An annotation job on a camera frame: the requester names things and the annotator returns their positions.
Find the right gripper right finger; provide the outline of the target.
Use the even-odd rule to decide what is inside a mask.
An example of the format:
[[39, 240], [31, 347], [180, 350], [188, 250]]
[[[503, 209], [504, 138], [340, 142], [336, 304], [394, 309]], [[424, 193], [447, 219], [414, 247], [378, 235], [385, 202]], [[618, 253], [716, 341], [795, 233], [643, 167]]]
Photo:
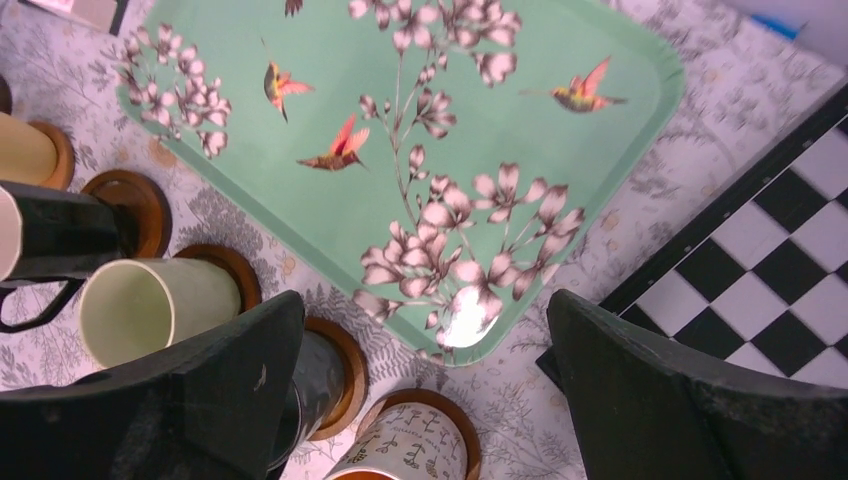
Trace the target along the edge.
[[843, 479], [847, 393], [674, 342], [566, 290], [552, 353], [591, 479]]

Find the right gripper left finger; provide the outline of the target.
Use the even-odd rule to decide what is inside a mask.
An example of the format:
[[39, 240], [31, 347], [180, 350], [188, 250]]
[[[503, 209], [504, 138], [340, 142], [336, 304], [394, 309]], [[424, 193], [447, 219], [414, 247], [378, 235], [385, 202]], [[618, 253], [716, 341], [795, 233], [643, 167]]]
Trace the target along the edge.
[[77, 382], [1, 396], [5, 479], [263, 479], [305, 327], [295, 291]]

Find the dark green mug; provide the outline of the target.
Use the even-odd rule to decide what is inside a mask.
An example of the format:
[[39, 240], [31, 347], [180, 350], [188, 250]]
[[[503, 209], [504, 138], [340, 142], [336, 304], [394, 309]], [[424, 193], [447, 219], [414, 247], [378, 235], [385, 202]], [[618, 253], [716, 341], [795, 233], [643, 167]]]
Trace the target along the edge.
[[279, 479], [291, 453], [328, 418], [344, 390], [342, 359], [329, 339], [304, 333], [271, 449], [267, 479]]

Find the pale green mug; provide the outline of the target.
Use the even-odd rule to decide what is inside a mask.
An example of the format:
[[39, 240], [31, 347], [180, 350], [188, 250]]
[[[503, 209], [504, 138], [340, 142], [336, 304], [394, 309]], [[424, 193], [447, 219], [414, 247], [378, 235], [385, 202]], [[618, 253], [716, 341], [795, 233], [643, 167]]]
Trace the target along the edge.
[[111, 368], [222, 325], [240, 309], [237, 284], [210, 262], [115, 260], [85, 283], [79, 331], [92, 359]]

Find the black white chessboard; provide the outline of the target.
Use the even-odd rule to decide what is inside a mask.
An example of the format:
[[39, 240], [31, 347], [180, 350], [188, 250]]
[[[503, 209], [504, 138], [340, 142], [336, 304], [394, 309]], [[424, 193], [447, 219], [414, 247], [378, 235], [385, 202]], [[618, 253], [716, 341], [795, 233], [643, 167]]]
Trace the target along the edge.
[[600, 300], [750, 370], [847, 384], [847, 92], [838, 90]]

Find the patterned mug orange inside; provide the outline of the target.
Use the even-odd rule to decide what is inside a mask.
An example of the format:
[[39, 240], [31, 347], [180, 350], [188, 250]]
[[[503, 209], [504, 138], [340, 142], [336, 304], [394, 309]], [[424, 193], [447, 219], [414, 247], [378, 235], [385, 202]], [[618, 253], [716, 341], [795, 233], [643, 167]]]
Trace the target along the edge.
[[407, 402], [379, 413], [326, 477], [459, 480], [469, 467], [457, 423], [436, 407]]

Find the black mug white inside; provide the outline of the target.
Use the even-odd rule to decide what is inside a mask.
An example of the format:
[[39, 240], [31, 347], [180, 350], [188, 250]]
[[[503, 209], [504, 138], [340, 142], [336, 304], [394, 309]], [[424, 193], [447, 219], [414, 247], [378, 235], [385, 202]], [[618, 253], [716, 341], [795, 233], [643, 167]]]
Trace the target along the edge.
[[125, 256], [115, 211], [96, 197], [1, 182], [1, 298], [24, 286], [64, 287], [35, 317], [1, 322], [15, 334], [55, 319], [100, 266]]

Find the yellow mug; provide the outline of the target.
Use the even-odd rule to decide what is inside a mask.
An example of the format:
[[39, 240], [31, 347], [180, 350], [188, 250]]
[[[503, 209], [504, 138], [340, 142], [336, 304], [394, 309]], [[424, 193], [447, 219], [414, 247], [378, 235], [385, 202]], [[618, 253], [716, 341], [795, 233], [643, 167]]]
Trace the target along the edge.
[[34, 126], [1, 113], [1, 179], [42, 185], [54, 173], [54, 143]]

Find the small light wooden coaster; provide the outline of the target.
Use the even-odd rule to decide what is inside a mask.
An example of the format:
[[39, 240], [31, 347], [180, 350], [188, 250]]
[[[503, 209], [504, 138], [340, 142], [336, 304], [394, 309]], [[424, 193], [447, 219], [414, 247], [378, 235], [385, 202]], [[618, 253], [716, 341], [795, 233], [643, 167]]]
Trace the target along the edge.
[[53, 172], [41, 183], [41, 187], [67, 190], [75, 170], [75, 152], [70, 137], [56, 125], [42, 121], [30, 121], [29, 124], [46, 135], [56, 151], [56, 164]]

